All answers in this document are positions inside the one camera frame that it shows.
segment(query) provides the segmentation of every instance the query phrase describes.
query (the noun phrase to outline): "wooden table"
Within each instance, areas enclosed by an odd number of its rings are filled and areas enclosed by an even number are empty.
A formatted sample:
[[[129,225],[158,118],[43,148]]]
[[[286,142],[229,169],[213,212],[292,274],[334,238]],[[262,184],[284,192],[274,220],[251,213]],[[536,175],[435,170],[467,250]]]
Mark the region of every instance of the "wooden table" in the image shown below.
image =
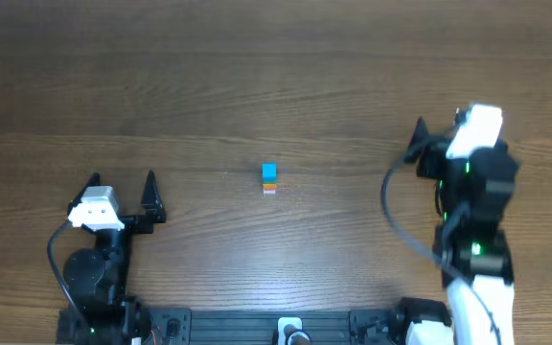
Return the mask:
[[[552,1],[0,1],[0,341],[54,341],[46,241],[92,172],[130,213],[156,173],[169,220],[137,238],[128,282],[148,304],[444,300],[380,183],[419,116],[438,130],[470,101],[503,107],[522,162],[503,222],[517,344],[552,344]],[[430,244],[431,181],[406,169],[390,191]],[[59,264],[91,243],[68,231]]]

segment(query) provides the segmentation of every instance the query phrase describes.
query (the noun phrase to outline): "wooden tabletop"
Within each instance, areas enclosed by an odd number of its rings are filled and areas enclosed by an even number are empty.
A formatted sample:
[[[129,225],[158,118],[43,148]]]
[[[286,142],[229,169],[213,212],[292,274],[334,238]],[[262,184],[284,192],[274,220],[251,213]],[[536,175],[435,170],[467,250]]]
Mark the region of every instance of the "wooden tabletop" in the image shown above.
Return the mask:
[[[517,344],[552,344],[552,1],[0,1],[0,342],[54,341],[46,242],[92,172],[129,213],[156,173],[169,219],[137,237],[128,281],[147,304],[444,300],[380,183],[419,116],[439,130],[470,101],[504,109],[522,163],[502,224]],[[412,168],[390,188],[427,244],[432,188]],[[68,231],[59,264],[90,245]]]

